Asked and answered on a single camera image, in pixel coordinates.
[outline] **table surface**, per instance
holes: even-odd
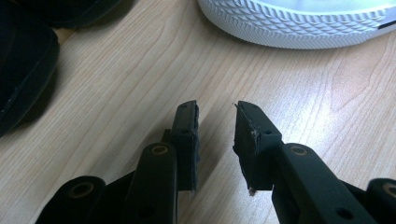
[[[396,178],[396,33],[341,49],[274,49],[214,26],[197,1],[124,0],[76,31],[58,31],[56,71],[0,139],[0,220],[35,222],[66,181],[107,183],[136,167],[144,146],[197,100],[198,192],[179,194],[179,223],[277,223],[271,192],[248,195],[233,153],[240,100],[258,105],[284,142],[313,148],[365,189]]]

